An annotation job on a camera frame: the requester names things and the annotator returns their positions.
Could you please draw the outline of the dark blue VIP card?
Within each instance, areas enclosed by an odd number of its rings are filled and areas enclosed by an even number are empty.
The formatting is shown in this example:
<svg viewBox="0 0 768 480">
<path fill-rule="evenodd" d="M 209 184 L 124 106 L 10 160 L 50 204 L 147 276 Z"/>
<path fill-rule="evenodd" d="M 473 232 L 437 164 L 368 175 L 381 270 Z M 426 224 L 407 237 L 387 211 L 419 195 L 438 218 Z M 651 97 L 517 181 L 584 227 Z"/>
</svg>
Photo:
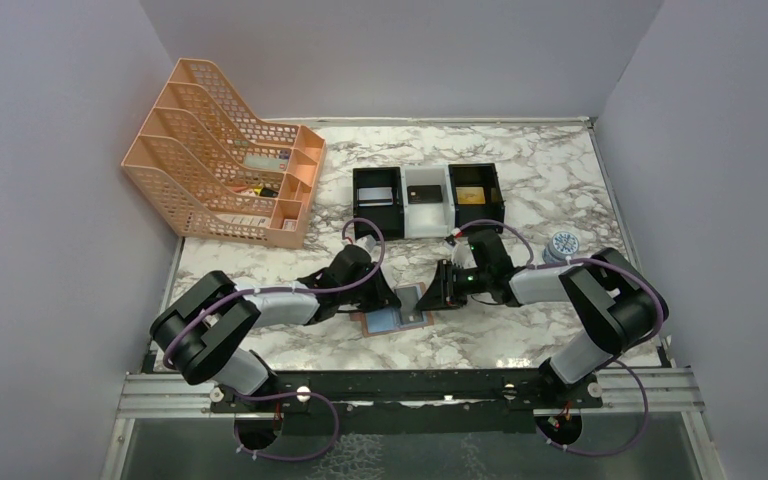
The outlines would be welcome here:
<svg viewBox="0 0 768 480">
<path fill-rule="evenodd" d="M 424 314 L 417 309 L 417 303 L 422 296 L 420 284 L 397 287 L 395 294 L 401 302 L 399 322 L 402 328 L 426 323 Z"/>
</svg>

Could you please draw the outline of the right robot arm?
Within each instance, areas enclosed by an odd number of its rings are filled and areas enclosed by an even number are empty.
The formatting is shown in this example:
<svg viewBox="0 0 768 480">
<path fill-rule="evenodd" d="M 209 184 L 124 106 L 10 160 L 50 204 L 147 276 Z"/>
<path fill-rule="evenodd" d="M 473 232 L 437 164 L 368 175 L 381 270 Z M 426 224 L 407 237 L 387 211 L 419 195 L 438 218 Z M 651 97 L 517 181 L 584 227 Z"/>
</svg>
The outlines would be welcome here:
<svg viewBox="0 0 768 480">
<path fill-rule="evenodd" d="M 417 310 L 460 309 L 470 296 L 483 293 L 507 307 L 569 302 L 582 330 L 538 369 L 535 389 L 549 406 L 564 405 L 587 376 L 657 335 L 668 318 L 665 299 L 614 248 L 554 264 L 517 266 L 494 230 L 469 235 L 467 246 L 474 267 L 439 261 Z"/>
</svg>

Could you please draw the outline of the tan leather card holder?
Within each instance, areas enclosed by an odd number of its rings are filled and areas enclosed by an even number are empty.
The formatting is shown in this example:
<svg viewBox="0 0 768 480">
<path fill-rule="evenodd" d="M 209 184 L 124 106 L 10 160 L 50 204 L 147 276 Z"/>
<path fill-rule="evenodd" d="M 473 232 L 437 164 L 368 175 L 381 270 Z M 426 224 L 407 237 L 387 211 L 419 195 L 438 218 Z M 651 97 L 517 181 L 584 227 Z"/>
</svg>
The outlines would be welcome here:
<svg viewBox="0 0 768 480">
<path fill-rule="evenodd" d="M 422 286 L 422 295 L 426 291 L 424 283 L 414 283 Z M 422 312 L 426 318 L 426 323 L 412 327 L 402 328 L 400 326 L 400 307 L 386 307 L 370 313 L 352 313 L 349 318 L 361 326 L 362 334 L 365 337 L 384 335 L 402 332 L 406 330 L 425 328 L 434 324 L 431 312 Z"/>
</svg>

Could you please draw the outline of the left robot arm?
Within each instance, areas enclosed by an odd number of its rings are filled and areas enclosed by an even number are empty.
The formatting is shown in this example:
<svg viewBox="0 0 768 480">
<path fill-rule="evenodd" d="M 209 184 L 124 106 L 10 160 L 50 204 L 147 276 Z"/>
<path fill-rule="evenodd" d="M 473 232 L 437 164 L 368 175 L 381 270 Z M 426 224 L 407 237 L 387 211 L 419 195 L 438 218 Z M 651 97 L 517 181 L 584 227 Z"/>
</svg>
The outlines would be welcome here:
<svg viewBox="0 0 768 480">
<path fill-rule="evenodd" d="M 275 375 L 258 354 L 241 348 L 251 330 L 400 306 L 380 262 L 365 248 L 346 245 L 328 266 L 284 285 L 239 287 L 225 272 L 211 271 L 161 313 L 149 333 L 165 366 L 188 384 L 227 387 L 258 411 L 273 401 Z"/>
</svg>

